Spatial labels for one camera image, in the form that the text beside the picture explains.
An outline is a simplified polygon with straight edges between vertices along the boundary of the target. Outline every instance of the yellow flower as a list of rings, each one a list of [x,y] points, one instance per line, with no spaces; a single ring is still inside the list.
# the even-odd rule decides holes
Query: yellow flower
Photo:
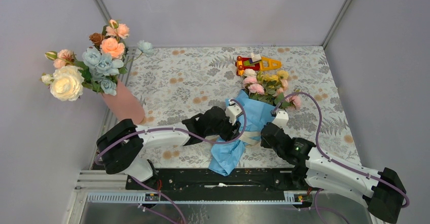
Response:
[[[281,78],[281,79],[287,79],[289,74],[287,71],[285,70],[280,70],[278,72],[276,72],[276,74]]]
[[[274,75],[264,74],[263,80],[265,80],[265,81],[278,81],[279,77],[275,74]]]

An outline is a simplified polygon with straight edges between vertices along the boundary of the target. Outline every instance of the pink flower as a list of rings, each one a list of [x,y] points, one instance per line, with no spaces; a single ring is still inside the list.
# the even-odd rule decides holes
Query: pink flower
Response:
[[[299,109],[302,105],[302,100],[298,95],[290,96],[286,99],[286,101],[291,102],[294,105],[293,107],[295,107],[296,109]]]
[[[112,58],[121,58],[125,46],[123,43],[118,43],[115,38],[108,38],[101,42],[100,48],[102,53],[110,53]]]
[[[286,81],[285,79],[282,79],[281,83],[282,83],[283,90],[286,91],[288,89],[288,81]]]
[[[283,94],[283,92],[284,92],[284,89],[282,87],[280,87],[279,89],[276,90],[276,93],[273,96],[276,97],[279,94]]]
[[[73,58],[73,52],[70,51],[69,49],[63,49],[60,52],[58,52],[57,58],[62,58],[67,61],[71,61]]]
[[[248,87],[249,92],[264,95],[264,88],[260,84],[252,84]]]
[[[257,84],[257,83],[258,83],[258,81],[257,81],[257,78],[255,78],[255,77],[246,77],[243,80],[243,86],[244,87],[248,84]]]
[[[112,28],[110,26],[106,27],[106,35],[119,36],[122,39],[126,39],[129,36],[130,29],[126,24],[119,24],[118,28]]]
[[[64,66],[66,66],[66,62],[64,60],[59,59],[59,58],[57,58],[57,59],[54,60],[54,67],[56,69],[61,69]]]

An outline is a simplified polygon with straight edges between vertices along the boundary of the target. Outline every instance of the blue paper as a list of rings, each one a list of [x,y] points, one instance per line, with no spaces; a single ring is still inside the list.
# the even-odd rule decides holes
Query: blue paper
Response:
[[[275,109],[274,106],[264,102],[252,100],[248,95],[241,90],[236,100],[243,106],[246,113],[246,131],[260,132],[264,125],[273,121],[270,112]],[[244,117],[239,117],[240,128],[243,128]],[[252,137],[252,139],[260,140],[260,137]],[[240,157],[245,151],[245,142],[237,140],[229,144],[214,144],[210,152],[212,153],[212,161],[209,164],[209,169],[223,176],[228,176],[239,162]]]

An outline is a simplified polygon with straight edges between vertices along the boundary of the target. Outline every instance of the flower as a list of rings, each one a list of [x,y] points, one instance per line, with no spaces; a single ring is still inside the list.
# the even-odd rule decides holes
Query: flower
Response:
[[[299,109],[302,105],[302,100],[298,95],[290,96],[286,101],[292,103],[295,109]]]
[[[100,88],[103,90],[105,94],[115,96],[117,94],[117,85],[114,82],[108,79],[103,79],[100,82]]]
[[[248,87],[249,92],[264,95],[264,88],[260,84],[252,84]]]
[[[109,21],[109,26],[111,28],[118,28],[118,22],[116,20],[110,20]]]
[[[90,41],[96,45],[96,46],[100,46],[101,41],[103,41],[104,36],[100,33],[93,33],[92,35],[90,35]]]
[[[257,81],[257,78],[255,78],[255,77],[246,77],[244,80],[243,80],[243,86],[246,86],[246,85],[248,85],[248,84],[257,84],[258,83],[258,81]]]
[[[286,79],[281,79],[282,88],[284,91],[288,89],[288,81]]]
[[[139,50],[141,50],[146,55],[151,55],[151,54],[154,53],[154,49],[153,49],[152,43],[145,42],[144,40],[139,41],[137,43],[137,47],[139,48]]]
[[[101,42],[100,48],[102,53],[110,53],[113,58],[120,58],[125,46],[123,43],[118,43],[115,38],[108,38]]]
[[[112,61],[112,55],[110,53],[105,53],[101,56],[100,62],[96,65],[95,69],[98,73],[105,76],[114,76],[119,74],[118,68],[124,66],[124,63],[120,59],[115,59]]]
[[[273,75],[264,74],[262,78],[264,81],[278,81],[279,80],[279,77],[275,74],[273,74]]]
[[[285,70],[280,70],[280,71],[278,71],[278,72],[276,72],[276,75],[279,77],[279,78],[281,78],[281,79],[287,79],[288,78],[288,76],[289,76],[289,74],[288,74],[288,72],[287,71],[285,71]]]
[[[87,51],[82,54],[84,64],[91,69],[95,69],[100,62],[101,54],[96,48],[87,48]]]
[[[245,77],[256,77],[257,76],[257,73],[253,70],[253,69],[251,69],[251,68],[247,68],[247,69],[245,69],[245,71],[243,72],[243,75],[245,76]]]
[[[83,94],[84,78],[76,66],[66,66],[55,70],[54,81],[50,89],[51,94],[62,101],[75,101]]]
[[[54,61],[55,59],[57,59],[57,52],[49,51],[49,52],[45,53],[45,57],[49,60]]]
[[[284,90],[282,87],[280,87],[279,89],[276,90],[276,93],[273,94],[274,97],[277,97],[280,94],[283,94]]]
[[[73,51],[70,51],[69,49],[63,49],[57,54],[58,58],[65,59],[67,61],[73,60]]]
[[[106,27],[106,35],[119,36],[122,39],[126,39],[129,36],[130,29],[126,24],[119,24],[118,28]]]
[[[43,83],[50,85],[52,83],[51,80],[53,80],[54,78],[52,77],[52,75],[50,74],[45,74],[41,77],[41,80]]]
[[[91,78],[94,81],[101,81],[104,78],[104,74],[97,72],[97,70],[95,69],[90,69],[90,73],[91,73]]]
[[[56,69],[63,68],[64,66],[66,66],[66,61],[64,61],[63,59],[57,58],[54,60],[54,67]]]

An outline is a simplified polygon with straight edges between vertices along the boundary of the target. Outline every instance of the table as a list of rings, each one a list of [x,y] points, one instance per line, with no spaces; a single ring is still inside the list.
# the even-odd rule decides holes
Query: table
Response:
[[[342,108],[337,87],[322,47],[219,47],[160,48],[151,56],[133,62],[127,87],[142,103],[148,126],[171,125],[203,113],[212,106],[225,108],[225,99],[242,89],[236,75],[236,56],[250,53],[280,60],[290,73],[287,92],[300,89],[314,96],[322,109],[319,136],[323,149],[335,156],[361,164]],[[288,132],[315,142],[318,112],[313,102],[302,96],[302,107],[289,110]],[[143,149],[139,155],[156,168],[207,168],[211,144]],[[246,147],[237,168],[291,167],[272,149]]]

